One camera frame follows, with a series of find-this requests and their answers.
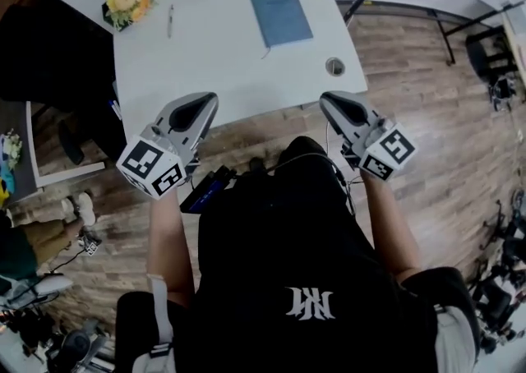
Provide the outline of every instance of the person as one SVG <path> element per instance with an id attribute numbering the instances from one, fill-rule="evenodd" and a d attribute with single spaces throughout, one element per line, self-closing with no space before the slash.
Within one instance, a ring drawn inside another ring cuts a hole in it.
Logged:
<path id="1" fill-rule="evenodd" d="M 52 213 L 51 206 L 44 212 Z M 76 219 L 66 223 L 64 219 L 32 222 L 27 225 L 12 223 L 8 211 L 0 210 L 0 275 L 15 280 L 36 279 L 36 272 L 46 261 L 54 258 L 68 247 L 81 229 L 95 224 L 93 201 L 82 192 L 74 204 L 65 199 L 58 203 L 64 216 L 75 214 Z M 19 223 L 27 223 L 23 217 Z M 11 284 L 0 278 L 0 295 L 11 288 Z"/>
<path id="2" fill-rule="evenodd" d="M 239 178 L 201 215 L 197 293 L 177 192 L 152 201 L 147 272 L 167 285 L 177 372 L 471 371 L 468 290 L 457 269 L 422 267 L 389 184 L 362 172 L 373 249 L 315 141 L 296 138 L 279 165 Z M 157 343 L 152 294 L 122 296 L 117 369 Z"/>

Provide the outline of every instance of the wooden floor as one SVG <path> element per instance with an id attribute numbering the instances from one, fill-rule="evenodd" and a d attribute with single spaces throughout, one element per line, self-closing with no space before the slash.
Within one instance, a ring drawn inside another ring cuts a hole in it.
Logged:
<path id="1" fill-rule="evenodd" d="M 487 236 L 482 222 L 494 216 L 495 200 L 507 204 L 520 184 L 516 168 L 524 165 L 524 150 L 518 145 L 516 130 L 524 129 L 526 106 L 521 98 L 514 100 L 515 127 L 508 112 L 492 110 L 487 87 L 468 63 L 465 34 L 453 36 L 458 61 L 453 67 L 445 64 L 445 45 L 432 21 L 356 16 L 350 34 L 367 74 L 367 98 L 381 113 L 402 122 L 419 146 L 417 157 L 391 185 L 418 240 L 425 266 L 453 265 L 469 276 L 478 246 Z M 43 129 L 35 139 L 42 173 L 68 166 L 53 133 L 61 117 L 48 113 L 40 122 L 43 126 L 35 127 Z M 326 119 L 317 104 L 215 128 L 200 147 L 203 165 L 196 177 L 221 164 L 242 171 L 253 156 L 275 161 L 299 135 L 325 146 L 325 129 Z M 357 176 L 339 156 L 341 139 L 332 129 L 328 146 L 347 179 Z M 100 157 L 93 145 L 86 153 Z M 116 300 L 127 291 L 146 287 L 149 204 L 145 196 L 130 187 L 115 168 L 108 168 L 82 182 L 51 186 L 13 212 L 17 218 L 52 216 L 53 211 L 46 209 L 49 203 L 83 190 L 94 197 L 99 222 L 92 231 L 103 244 L 94 256 L 79 256 L 61 269 L 75 285 L 51 303 L 49 310 L 69 324 L 78 325 L 87 316 L 95 316 L 111 328 Z M 358 222 L 370 237 L 362 186 L 353 186 L 352 194 Z M 196 216 L 184 218 L 198 285 L 197 221 Z M 64 251 L 53 266 L 75 252 L 74 246 Z"/>

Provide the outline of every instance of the black t-shirt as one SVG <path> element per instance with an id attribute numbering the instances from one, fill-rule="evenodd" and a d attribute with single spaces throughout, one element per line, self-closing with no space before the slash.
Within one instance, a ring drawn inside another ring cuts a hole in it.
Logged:
<path id="1" fill-rule="evenodd" d="M 341 200 L 224 193 L 201 216 L 201 285 L 189 310 L 168 304 L 184 371 L 436 371 L 434 305 L 478 324 L 458 270 L 399 286 Z M 157 343 L 153 298 L 118 303 L 119 371 Z"/>

